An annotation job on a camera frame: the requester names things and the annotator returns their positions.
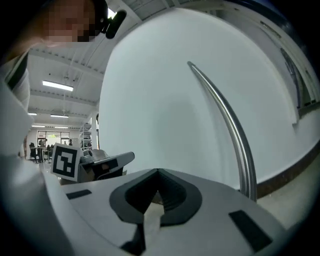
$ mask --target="white panel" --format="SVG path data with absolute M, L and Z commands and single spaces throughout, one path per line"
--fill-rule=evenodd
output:
M 285 81 L 251 39 L 216 17 L 174 9 L 122 39 L 104 75 L 100 148 L 109 155 L 133 151 L 129 172 L 168 168 L 239 187 L 225 121 L 187 61 L 229 101 L 258 182 L 292 166 L 320 139 L 319 110 L 292 125 L 296 109 Z

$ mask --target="metal bar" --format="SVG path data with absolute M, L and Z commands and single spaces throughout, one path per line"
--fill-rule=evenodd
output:
M 231 106 L 214 83 L 192 62 L 188 61 L 192 72 L 216 102 L 230 133 L 239 169 L 240 192 L 257 201 L 257 179 L 254 160 L 246 134 Z

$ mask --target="ceiling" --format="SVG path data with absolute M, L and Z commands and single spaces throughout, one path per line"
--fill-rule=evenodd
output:
M 94 42 L 73 47 L 48 48 L 42 45 L 29 51 L 30 113 L 37 113 L 34 125 L 68 126 L 79 129 L 90 114 L 98 110 L 104 73 L 117 42 L 152 15 L 174 7 L 191 7 L 208 3 L 202 0 L 107 0 L 109 8 L 125 10 L 127 17 L 114 39 L 100 34 Z M 73 87 L 73 91 L 47 87 L 42 81 Z M 50 115 L 68 115 L 57 118 Z

